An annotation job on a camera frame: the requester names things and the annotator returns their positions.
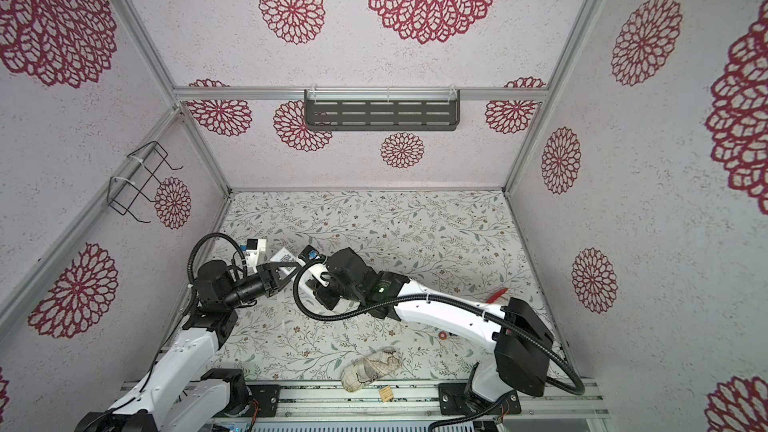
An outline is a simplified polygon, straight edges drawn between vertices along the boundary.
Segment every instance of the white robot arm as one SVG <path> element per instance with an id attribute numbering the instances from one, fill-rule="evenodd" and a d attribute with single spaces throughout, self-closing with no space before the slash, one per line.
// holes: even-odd
<path id="1" fill-rule="evenodd" d="M 224 235 L 202 238 L 190 264 L 202 242 L 213 236 Z M 545 383 L 583 393 L 578 376 L 550 350 L 552 333 L 524 301 L 511 299 L 503 307 L 454 298 L 401 274 L 375 272 L 350 248 L 328 258 L 311 246 L 299 257 L 283 249 L 270 262 L 259 264 L 265 243 L 265 239 L 248 241 L 245 253 L 240 254 L 242 269 L 220 260 L 203 264 L 192 281 L 190 317 L 170 350 L 125 396 L 105 412 L 86 415 L 75 431 L 196 432 L 221 411 L 230 415 L 243 412 L 248 407 L 248 389 L 242 370 L 237 369 L 210 370 L 191 394 L 176 399 L 224 345 L 235 326 L 236 309 L 253 305 L 263 295 L 271 297 L 292 281 L 296 304 L 315 320 L 336 321 L 368 313 L 380 319 L 431 325 L 493 351 L 493 358 L 475 365 L 468 382 L 467 390 L 479 406 L 513 389 L 541 396 Z M 235 268 L 244 273 L 242 278 L 235 274 L 238 280 L 230 274 Z M 358 302 L 360 307 L 345 314 L 317 314 L 302 303 L 299 290 L 328 310 L 341 300 Z M 575 387 L 547 378 L 549 360 L 568 372 Z"/>

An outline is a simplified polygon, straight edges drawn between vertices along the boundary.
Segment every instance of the wire rack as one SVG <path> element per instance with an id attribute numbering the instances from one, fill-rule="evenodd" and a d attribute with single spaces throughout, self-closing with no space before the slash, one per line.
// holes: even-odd
<path id="1" fill-rule="evenodd" d="M 140 158 L 139 154 L 141 154 L 144 151 L 146 151 L 146 156 L 144 158 Z M 154 168 L 149 168 L 147 167 L 146 162 L 152 157 L 153 153 L 158 155 L 158 157 L 160 158 L 160 161 Z M 168 162 L 168 151 L 166 151 L 165 148 L 163 148 L 163 146 L 157 140 L 153 140 L 152 142 L 147 142 L 146 144 L 142 145 L 138 149 L 132 151 L 126 157 L 137 160 L 140 164 L 140 167 L 136 168 L 128 177 L 112 176 L 109 178 L 109 185 L 107 187 L 107 205 L 110 206 L 112 210 L 114 210 L 121 216 L 125 216 L 126 214 L 129 214 L 138 222 L 141 222 L 142 224 L 149 224 L 151 223 L 151 221 L 141 220 L 133 212 L 130 211 L 130 208 L 133 206 L 134 203 L 136 203 L 136 200 L 139 197 L 144 197 L 148 202 L 152 202 L 152 203 L 156 202 L 152 198 L 147 197 L 147 194 L 144 193 L 144 188 L 152 180 L 155 180 L 158 183 L 158 185 L 162 183 L 155 174 L 158 171 L 158 169 L 162 167 L 163 164 L 168 166 L 170 170 L 179 170 L 184 167 L 183 166 L 173 167 Z M 141 186 L 137 186 L 136 181 L 133 180 L 133 177 L 136 175 L 136 172 L 138 172 L 141 169 L 146 170 L 149 173 L 149 177 L 147 177 L 147 180 L 145 180 L 144 183 L 141 184 Z M 125 182 L 126 185 L 130 186 L 136 191 L 136 194 L 133 196 L 133 198 L 130 200 L 127 206 L 118 200 L 118 196 L 120 195 L 122 187 L 115 187 L 115 186 L 119 182 Z"/>

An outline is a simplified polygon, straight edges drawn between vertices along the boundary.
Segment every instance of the black mounting plate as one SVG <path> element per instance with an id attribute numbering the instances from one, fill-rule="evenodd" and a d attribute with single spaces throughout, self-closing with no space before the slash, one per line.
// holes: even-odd
<path id="1" fill-rule="evenodd" d="M 441 415 L 470 415 L 475 413 L 475 411 L 470 409 L 467 405 L 467 397 L 465 394 L 466 386 L 466 382 L 438 384 L 437 392 Z M 512 409 L 507 411 L 506 408 L 504 408 L 504 413 L 506 415 L 518 415 L 522 412 L 518 393 L 516 390 L 513 392 L 513 400 L 508 400 L 508 403 L 512 404 Z M 501 413 L 502 406 L 498 406 L 488 412 L 488 415 L 501 415 Z"/>
<path id="2" fill-rule="evenodd" d="M 277 414 L 277 405 L 280 403 L 280 386 L 279 385 L 246 385 L 250 390 L 250 398 L 256 399 L 259 404 L 259 413 L 257 418 L 270 418 L 275 417 Z M 240 413 L 238 417 L 253 417 L 254 406 L 248 404 L 248 407 Z M 229 417 L 223 412 L 219 412 L 214 417 Z"/>

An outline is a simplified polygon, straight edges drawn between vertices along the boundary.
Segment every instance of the floral tablecloth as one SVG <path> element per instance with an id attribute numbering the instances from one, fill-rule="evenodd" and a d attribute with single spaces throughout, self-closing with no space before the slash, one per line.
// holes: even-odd
<path id="1" fill-rule="evenodd" d="M 245 192 L 234 197 L 221 231 L 243 244 L 268 237 L 268 256 L 282 247 L 298 254 L 308 243 L 325 254 L 351 247 L 375 270 L 481 302 L 506 287 L 499 303 L 522 298 L 552 329 L 501 192 Z M 232 253 L 218 241 L 213 256 L 228 262 Z M 247 380 L 334 380 L 385 346 L 402 353 L 394 378 L 462 379 L 490 353 L 464 338 L 440 339 L 423 324 L 369 315 L 313 321 L 290 290 L 238 314 L 211 366 L 242 368 Z M 556 368 L 550 374 L 562 377 Z"/>

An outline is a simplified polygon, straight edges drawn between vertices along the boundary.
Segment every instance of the small wooden block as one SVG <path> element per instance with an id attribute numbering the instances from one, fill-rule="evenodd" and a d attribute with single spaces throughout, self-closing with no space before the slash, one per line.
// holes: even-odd
<path id="1" fill-rule="evenodd" d="M 395 395 L 392 393 L 392 388 L 388 386 L 382 387 L 379 389 L 379 395 L 382 398 L 382 402 L 389 402 L 390 400 L 395 398 Z"/>

